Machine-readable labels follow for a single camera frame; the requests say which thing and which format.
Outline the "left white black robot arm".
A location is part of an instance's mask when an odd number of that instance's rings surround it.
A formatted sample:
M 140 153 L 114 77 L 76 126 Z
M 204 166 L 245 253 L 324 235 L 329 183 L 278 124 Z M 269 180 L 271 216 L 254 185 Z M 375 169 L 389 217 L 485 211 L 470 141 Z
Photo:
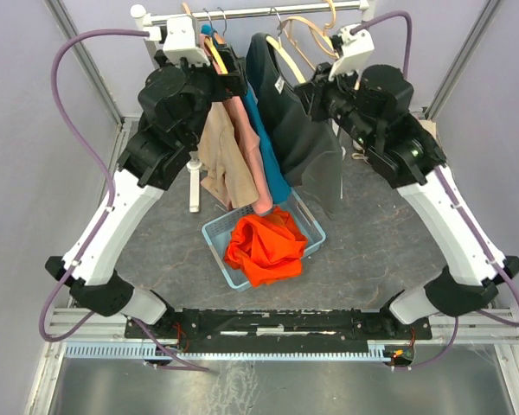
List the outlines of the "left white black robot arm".
M 167 191 L 197 149 L 214 102 L 247 92 L 245 60 L 227 44 L 216 45 L 218 61 L 165 59 L 138 94 L 143 109 L 137 132 L 117 161 L 114 190 L 77 243 L 45 268 L 69 289 L 79 305 L 101 316 L 136 318 L 156 337 L 174 327 L 174 310 L 158 294 L 138 289 L 115 265 L 148 210 Z

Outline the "orange t shirt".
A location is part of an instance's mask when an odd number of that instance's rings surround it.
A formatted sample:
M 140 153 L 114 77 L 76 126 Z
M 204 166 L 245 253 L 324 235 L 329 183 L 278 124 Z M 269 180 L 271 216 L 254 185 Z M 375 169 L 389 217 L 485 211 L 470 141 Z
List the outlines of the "orange t shirt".
M 224 262 L 241 271 L 254 288 L 274 284 L 302 274 L 307 242 L 292 215 L 275 207 L 269 214 L 238 220 Z

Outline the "beige plastic hanger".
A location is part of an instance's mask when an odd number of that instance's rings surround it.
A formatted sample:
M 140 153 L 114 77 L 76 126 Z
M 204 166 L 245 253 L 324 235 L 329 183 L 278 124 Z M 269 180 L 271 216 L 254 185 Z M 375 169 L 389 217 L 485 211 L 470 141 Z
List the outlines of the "beige plastic hanger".
M 333 48 L 331 40 L 328 37 L 328 30 L 333 29 L 336 24 L 336 6 L 331 0 L 327 0 L 325 3 L 330 8 L 330 21 L 325 23 L 322 28 L 319 28 L 314 22 L 302 16 L 289 16 L 279 25 L 279 29 L 282 31 L 282 34 L 286 37 L 287 41 L 294 47 L 294 49 L 310 66 L 310 68 L 314 68 L 314 65 L 309 60 L 306 53 L 298 45 L 298 41 L 292 34 L 292 30 L 295 22 L 303 24 L 309 30 L 311 38 L 317 47 L 328 57 L 336 59 L 338 57 L 338 53 Z

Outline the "white hanger of grey shirt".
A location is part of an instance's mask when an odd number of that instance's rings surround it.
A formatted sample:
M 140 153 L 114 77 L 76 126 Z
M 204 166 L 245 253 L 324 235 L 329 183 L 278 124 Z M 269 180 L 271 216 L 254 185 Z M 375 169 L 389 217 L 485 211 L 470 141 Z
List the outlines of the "white hanger of grey shirt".
M 305 77 L 299 69 L 297 63 L 293 58 L 289 55 L 289 53 L 283 48 L 281 35 L 283 32 L 282 29 L 282 19 L 278 10 L 275 7 L 271 7 L 269 9 L 269 16 L 276 16 L 278 19 L 278 34 L 277 37 L 273 37 L 271 35 L 266 36 L 266 42 L 268 45 L 272 47 L 272 49 L 279 55 L 279 57 L 284 61 L 284 63 L 288 66 L 294 78 L 299 84 L 305 83 Z

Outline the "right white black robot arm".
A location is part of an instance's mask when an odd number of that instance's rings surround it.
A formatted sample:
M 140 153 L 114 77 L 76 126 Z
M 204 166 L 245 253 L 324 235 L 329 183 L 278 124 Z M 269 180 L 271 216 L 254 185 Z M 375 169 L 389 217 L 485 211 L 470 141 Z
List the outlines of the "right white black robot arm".
M 446 261 L 435 279 L 388 302 L 381 331 L 399 338 L 426 316 L 485 314 L 498 285 L 511 284 L 519 272 L 519 258 L 503 254 L 477 223 L 444 151 L 409 111 L 413 85 L 389 65 L 338 75 L 331 69 L 320 64 L 295 87 L 305 113 L 314 121 L 335 121 L 358 142 L 373 171 L 420 217 Z

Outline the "dark grey t shirt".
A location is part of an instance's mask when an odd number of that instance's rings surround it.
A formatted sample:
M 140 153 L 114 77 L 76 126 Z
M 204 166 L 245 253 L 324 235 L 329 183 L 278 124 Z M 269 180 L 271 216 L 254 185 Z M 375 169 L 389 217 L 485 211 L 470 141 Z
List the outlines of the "dark grey t shirt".
M 286 181 L 300 186 L 331 219 L 341 207 L 343 152 L 328 122 L 314 122 L 279 70 L 267 35 L 252 36 L 247 79 Z

